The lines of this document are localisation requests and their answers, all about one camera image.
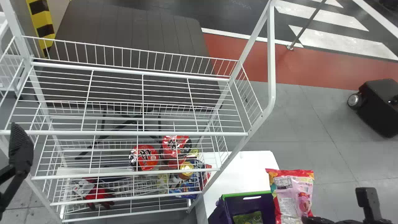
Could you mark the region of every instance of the wire shelving unit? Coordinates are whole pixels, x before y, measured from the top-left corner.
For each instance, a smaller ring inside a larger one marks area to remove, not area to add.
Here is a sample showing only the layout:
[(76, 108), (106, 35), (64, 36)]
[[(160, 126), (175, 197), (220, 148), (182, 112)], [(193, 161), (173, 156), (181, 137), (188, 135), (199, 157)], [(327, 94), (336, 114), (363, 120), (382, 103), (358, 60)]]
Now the wire shelving unit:
[[(11, 122), (30, 135), (40, 158), (26, 181), (60, 223), (190, 212), (274, 107), (274, 0), (238, 60), (25, 36), (10, 0), (0, 3), (13, 34), (0, 57), (6, 65), (1, 67), (12, 74), (2, 80), (9, 85), (1, 92), (0, 110), (9, 117), (0, 130), (0, 147), (7, 155)], [(264, 92), (255, 93), (243, 65), (266, 21), (264, 107), (259, 102)], [(53, 41), (47, 57), (39, 41)], [(16, 100), (9, 97), (14, 94)], [(188, 136), (191, 153), (183, 160), (166, 158), (164, 136)], [(226, 143), (230, 136), (240, 139), (233, 149)], [(157, 164), (150, 169), (129, 162), (139, 145), (155, 150)], [(193, 169), (179, 169), (183, 161)], [(193, 173), (189, 187), (171, 189), (170, 176), (186, 172)], [(111, 209), (98, 204), (110, 201), (98, 191), (90, 200), (73, 191), (82, 179), (112, 191)]]

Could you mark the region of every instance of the candy bag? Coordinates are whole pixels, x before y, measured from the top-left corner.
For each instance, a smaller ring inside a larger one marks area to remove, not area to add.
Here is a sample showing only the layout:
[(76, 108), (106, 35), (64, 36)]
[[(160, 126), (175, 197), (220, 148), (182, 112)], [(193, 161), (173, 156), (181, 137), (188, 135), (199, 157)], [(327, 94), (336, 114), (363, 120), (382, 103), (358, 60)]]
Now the candy bag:
[(313, 170), (265, 169), (275, 204), (276, 224), (301, 224), (302, 216), (313, 216)]

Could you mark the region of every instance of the black suitcase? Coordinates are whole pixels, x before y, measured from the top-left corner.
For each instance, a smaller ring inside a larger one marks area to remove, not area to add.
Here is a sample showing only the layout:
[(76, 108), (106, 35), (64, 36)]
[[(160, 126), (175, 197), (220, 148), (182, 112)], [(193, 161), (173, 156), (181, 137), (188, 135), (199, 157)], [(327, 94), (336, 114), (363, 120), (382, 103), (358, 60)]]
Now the black suitcase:
[(381, 136), (398, 134), (398, 83), (394, 79), (365, 82), (347, 104)]

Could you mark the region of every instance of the canned drink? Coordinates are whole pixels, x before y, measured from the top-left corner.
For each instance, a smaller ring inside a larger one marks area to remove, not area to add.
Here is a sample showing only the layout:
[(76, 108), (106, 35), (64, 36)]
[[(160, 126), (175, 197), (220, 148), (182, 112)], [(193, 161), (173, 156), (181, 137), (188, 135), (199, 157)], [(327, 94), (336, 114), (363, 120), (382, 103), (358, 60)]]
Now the canned drink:
[(134, 170), (138, 167), (138, 171), (150, 171), (158, 164), (159, 153), (151, 145), (134, 146), (129, 154), (129, 162)]
[[(185, 161), (181, 164), (179, 169), (193, 169), (193, 164), (191, 162)], [(178, 176), (183, 180), (188, 180), (191, 178), (193, 172), (179, 173)]]

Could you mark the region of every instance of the snack bag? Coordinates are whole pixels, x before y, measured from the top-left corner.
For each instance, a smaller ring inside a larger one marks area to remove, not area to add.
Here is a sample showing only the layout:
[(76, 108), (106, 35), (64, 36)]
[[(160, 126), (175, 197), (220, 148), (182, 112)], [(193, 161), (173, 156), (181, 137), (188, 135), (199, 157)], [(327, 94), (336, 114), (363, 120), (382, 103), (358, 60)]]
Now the snack bag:
[(311, 212), (313, 170), (265, 169), (275, 204), (276, 224), (302, 224), (302, 216)]
[(235, 224), (263, 224), (263, 217), (260, 211), (250, 214), (242, 214), (233, 217)]

